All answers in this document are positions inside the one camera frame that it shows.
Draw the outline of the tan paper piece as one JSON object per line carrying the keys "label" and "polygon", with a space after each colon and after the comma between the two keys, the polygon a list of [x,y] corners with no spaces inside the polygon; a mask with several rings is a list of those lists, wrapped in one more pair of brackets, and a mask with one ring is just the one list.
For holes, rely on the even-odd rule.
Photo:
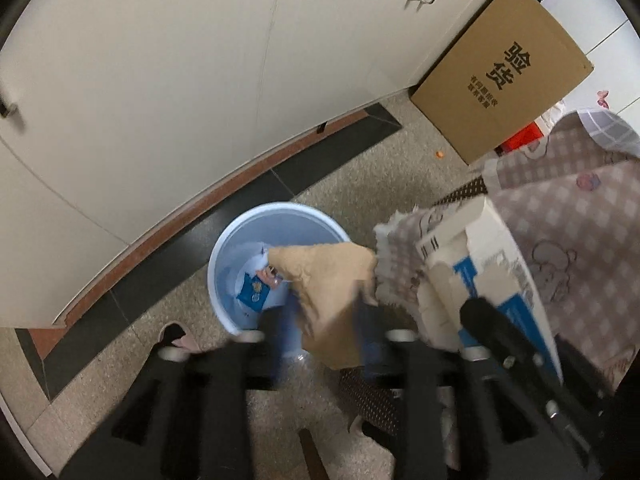
{"label": "tan paper piece", "polygon": [[289,281],[300,304],[302,348],[331,370],[361,364],[354,329],[359,298],[374,304],[372,250],[352,242],[271,247],[268,264]]}

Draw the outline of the brown cardboard box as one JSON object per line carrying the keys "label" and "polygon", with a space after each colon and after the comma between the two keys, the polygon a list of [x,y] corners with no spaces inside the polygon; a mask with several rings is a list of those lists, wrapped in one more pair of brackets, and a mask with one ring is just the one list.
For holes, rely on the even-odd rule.
{"label": "brown cardboard box", "polygon": [[411,101],[470,164],[592,71],[585,53],[537,0],[492,0]]}

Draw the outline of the white low cabinet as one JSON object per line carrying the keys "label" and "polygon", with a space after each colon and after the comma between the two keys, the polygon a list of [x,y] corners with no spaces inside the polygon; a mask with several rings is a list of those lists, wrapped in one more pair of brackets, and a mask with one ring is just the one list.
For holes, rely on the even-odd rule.
{"label": "white low cabinet", "polygon": [[1,323],[53,325],[196,196],[415,84],[487,0],[1,0]]}

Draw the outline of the blue packet in bin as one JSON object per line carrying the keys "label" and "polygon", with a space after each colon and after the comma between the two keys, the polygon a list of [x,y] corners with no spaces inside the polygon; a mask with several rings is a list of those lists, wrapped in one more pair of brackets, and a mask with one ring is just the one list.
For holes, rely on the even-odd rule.
{"label": "blue packet in bin", "polygon": [[282,278],[271,266],[258,270],[254,275],[245,273],[236,300],[252,312],[260,313],[277,304],[281,283]]}

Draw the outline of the pink slipper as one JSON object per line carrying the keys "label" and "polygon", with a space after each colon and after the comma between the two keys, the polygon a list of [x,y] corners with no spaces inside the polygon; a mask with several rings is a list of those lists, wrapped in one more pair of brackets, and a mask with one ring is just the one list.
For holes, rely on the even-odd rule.
{"label": "pink slipper", "polygon": [[177,321],[169,322],[163,326],[158,334],[158,343],[163,348],[178,348],[186,353],[201,352],[201,348],[191,331]]}

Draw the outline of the light blue trash bin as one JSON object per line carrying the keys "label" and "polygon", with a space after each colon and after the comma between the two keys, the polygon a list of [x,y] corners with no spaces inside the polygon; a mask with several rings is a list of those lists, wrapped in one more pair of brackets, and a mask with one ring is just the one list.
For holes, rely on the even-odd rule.
{"label": "light blue trash bin", "polygon": [[336,244],[349,240],[344,229],[327,214],[296,203],[257,206],[233,220],[222,232],[209,257],[207,288],[213,311],[231,335],[254,330],[263,310],[280,304],[283,286],[266,296],[257,309],[238,296],[248,278],[267,263],[273,247]]}

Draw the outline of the white blue cardboard box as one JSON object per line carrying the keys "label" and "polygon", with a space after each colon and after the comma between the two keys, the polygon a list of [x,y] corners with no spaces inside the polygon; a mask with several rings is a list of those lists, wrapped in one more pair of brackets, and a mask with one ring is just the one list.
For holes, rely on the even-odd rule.
{"label": "white blue cardboard box", "polygon": [[484,298],[534,345],[544,366],[562,377],[532,274],[491,200],[477,196],[436,206],[421,218],[420,228],[416,252],[423,278],[416,296],[427,341],[449,351],[475,347],[460,310],[466,300]]}

